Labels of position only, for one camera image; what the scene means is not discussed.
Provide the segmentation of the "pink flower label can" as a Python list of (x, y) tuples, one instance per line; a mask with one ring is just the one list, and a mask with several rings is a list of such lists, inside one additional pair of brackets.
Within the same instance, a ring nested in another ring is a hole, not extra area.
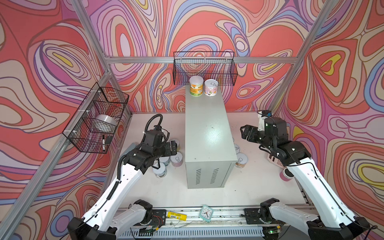
[(204, 93), (206, 96), (212, 97), (217, 94), (219, 83), (214, 79), (209, 79), (205, 81), (204, 84)]

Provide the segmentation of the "orange label can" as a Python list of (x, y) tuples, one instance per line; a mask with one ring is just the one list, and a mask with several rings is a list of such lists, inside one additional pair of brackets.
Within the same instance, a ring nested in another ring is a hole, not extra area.
[(189, 79), (190, 94), (193, 97), (199, 97), (203, 93), (204, 79), (201, 76), (192, 76)]

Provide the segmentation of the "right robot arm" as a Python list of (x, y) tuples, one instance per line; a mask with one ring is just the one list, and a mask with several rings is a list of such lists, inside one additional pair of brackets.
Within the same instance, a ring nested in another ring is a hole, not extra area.
[(300, 183), (317, 214), (307, 214), (271, 198), (260, 204), (256, 216), (261, 222), (282, 221), (307, 234), (312, 240), (353, 240), (371, 229), (364, 217), (357, 217), (339, 198), (318, 170), (312, 155), (298, 141), (290, 141), (287, 123), (281, 118), (261, 117), (264, 127), (245, 125), (242, 139), (259, 144), (259, 148), (282, 163)]

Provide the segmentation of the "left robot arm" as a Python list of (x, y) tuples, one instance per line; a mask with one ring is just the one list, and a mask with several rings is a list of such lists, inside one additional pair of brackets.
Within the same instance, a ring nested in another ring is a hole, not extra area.
[(159, 159), (177, 154), (177, 143), (158, 130), (145, 132), (143, 140), (119, 159), (117, 176), (97, 202), (67, 229), (72, 240), (115, 240), (134, 225), (152, 225), (153, 206), (137, 200), (125, 212), (116, 212), (131, 188), (150, 168), (159, 169)]

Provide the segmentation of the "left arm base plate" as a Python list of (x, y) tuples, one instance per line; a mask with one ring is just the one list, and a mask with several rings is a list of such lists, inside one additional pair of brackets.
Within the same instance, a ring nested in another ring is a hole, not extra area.
[(150, 225), (153, 227), (161, 227), (166, 223), (167, 210), (155, 209), (147, 211), (144, 219), (140, 222), (142, 226)]

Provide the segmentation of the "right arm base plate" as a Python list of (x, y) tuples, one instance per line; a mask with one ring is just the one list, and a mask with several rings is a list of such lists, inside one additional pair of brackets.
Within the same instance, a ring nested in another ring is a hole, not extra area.
[(276, 220), (272, 217), (268, 208), (247, 208), (244, 209), (244, 213), (241, 217), (246, 219), (248, 225), (255, 224), (277, 224), (284, 225), (285, 222)]

